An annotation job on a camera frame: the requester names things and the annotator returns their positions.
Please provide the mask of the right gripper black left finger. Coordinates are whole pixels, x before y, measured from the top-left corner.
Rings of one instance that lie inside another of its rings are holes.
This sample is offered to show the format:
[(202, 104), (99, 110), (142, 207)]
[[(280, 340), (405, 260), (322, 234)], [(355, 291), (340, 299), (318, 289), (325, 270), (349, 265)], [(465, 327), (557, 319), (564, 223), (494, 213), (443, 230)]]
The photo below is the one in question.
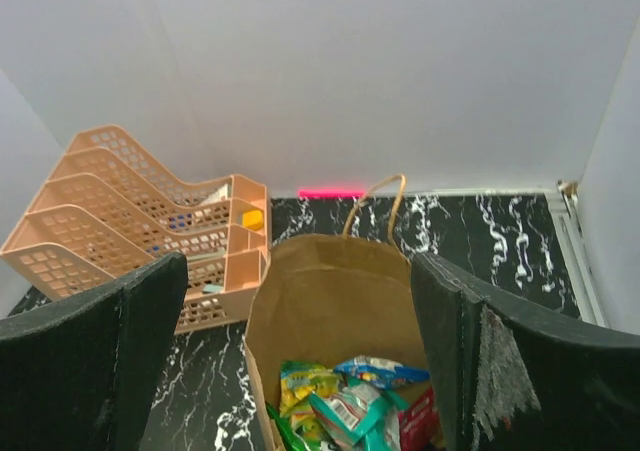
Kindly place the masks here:
[(172, 252), (2, 320), (2, 449), (139, 449), (187, 284)]

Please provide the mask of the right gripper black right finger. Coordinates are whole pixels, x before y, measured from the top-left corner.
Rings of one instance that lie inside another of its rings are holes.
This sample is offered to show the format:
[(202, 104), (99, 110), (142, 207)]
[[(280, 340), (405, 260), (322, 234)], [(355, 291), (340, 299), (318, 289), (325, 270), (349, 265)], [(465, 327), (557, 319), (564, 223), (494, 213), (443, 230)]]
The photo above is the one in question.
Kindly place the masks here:
[(549, 310), (434, 254), (411, 264), (450, 450), (635, 450), (639, 339)]

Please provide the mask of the brown paper bag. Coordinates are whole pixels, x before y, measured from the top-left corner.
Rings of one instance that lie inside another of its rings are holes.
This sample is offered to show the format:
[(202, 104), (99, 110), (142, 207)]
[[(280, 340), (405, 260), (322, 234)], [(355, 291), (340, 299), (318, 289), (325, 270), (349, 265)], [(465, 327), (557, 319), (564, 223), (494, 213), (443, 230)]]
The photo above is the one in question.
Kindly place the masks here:
[(275, 246), (251, 306), (245, 357), (267, 449), (284, 445), (267, 408), (285, 360), (325, 366), (368, 355), (426, 368), (410, 263), (392, 237), (304, 234)]

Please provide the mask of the yellow green fruit snack bag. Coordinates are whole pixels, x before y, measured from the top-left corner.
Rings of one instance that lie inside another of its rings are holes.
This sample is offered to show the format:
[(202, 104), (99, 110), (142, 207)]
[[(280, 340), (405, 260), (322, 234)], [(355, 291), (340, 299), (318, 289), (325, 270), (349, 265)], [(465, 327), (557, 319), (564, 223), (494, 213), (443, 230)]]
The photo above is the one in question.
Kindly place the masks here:
[(285, 360), (280, 367), (279, 414), (301, 438), (309, 450), (330, 449), (329, 434), (318, 421), (310, 404), (310, 396), (327, 398), (338, 392), (344, 378), (325, 366), (304, 361)]

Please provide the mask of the green cassava chips bag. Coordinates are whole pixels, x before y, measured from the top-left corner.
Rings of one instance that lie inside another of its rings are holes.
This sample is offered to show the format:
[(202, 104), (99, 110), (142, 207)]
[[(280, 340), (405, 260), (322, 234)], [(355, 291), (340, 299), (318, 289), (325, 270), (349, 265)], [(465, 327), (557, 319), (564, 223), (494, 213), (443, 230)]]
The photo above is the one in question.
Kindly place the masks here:
[(275, 441), (282, 445), (286, 451), (305, 450), (305, 446), (292, 431), (288, 422), (280, 417), (278, 411), (271, 404), (265, 403), (265, 405), (270, 422), (275, 427)]

